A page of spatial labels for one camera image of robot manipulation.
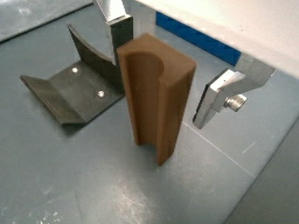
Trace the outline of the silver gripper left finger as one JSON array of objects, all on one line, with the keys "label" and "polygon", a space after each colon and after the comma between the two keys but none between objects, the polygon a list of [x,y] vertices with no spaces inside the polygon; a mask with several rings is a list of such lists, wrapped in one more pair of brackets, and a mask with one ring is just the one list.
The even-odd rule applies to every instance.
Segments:
[{"label": "silver gripper left finger", "polygon": [[122,0],[92,0],[107,25],[112,63],[118,66],[118,48],[134,38],[134,17],[127,14]]}]

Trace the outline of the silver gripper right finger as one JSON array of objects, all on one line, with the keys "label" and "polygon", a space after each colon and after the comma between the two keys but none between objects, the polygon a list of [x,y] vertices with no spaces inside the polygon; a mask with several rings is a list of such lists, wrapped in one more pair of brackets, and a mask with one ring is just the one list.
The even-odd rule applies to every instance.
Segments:
[{"label": "silver gripper right finger", "polygon": [[206,85],[192,118],[194,125],[202,129],[224,108],[238,112],[247,101],[243,94],[262,88],[275,71],[266,62],[242,54],[234,69],[224,69]]}]

